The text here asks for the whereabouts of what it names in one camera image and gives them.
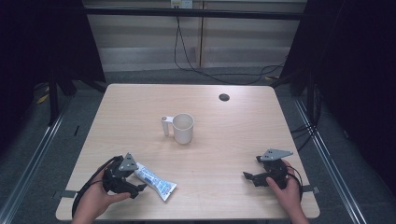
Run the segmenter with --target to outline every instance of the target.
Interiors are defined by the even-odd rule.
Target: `power socket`
[[[181,0],[181,8],[192,9],[192,0]]]
[[[181,8],[181,0],[171,0],[171,8]]]

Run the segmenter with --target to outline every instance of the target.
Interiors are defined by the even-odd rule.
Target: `cup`
[[[169,135],[169,124],[172,124],[175,140],[179,144],[188,144],[192,139],[192,129],[194,118],[189,114],[177,114],[174,117],[164,116],[161,118],[163,123],[163,133]]]

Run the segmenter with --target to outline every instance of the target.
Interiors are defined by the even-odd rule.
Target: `light wood tabletop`
[[[226,93],[229,101],[219,96]],[[178,144],[162,116],[189,113],[193,138]],[[265,172],[256,161],[268,148],[290,150],[285,158],[308,179],[274,90],[258,86],[109,85],[66,189],[80,190],[97,168],[130,152],[162,179],[177,183],[164,202],[151,187],[135,199],[110,205],[106,220],[242,220],[287,217],[269,188],[257,187],[243,172]],[[134,174],[127,178],[142,184]],[[71,220],[74,199],[62,198],[56,212]],[[312,192],[304,193],[308,217],[319,215]]]

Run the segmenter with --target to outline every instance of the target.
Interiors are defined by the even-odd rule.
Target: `white and blue tube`
[[[157,191],[157,193],[165,202],[166,199],[168,199],[168,197],[171,195],[177,184],[159,178],[154,173],[152,173],[146,166],[142,165],[139,162],[137,162],[136,164],[138,169],[134,171],[134,174],[143,182],[155,189],[155,191]]]

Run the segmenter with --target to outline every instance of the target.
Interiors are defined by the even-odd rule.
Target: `person's right hand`
[[[287,161],[283,162],[288,166],[288,173],[294,175],[294,170],[290,168],[290,164]],[[280,205],[288,213],[291,222],[293,224],[309,223],[301,207],[299,183],[294,178],[286,178],[287,186],[280,189],[273,178],[267,177],[266,180]]]

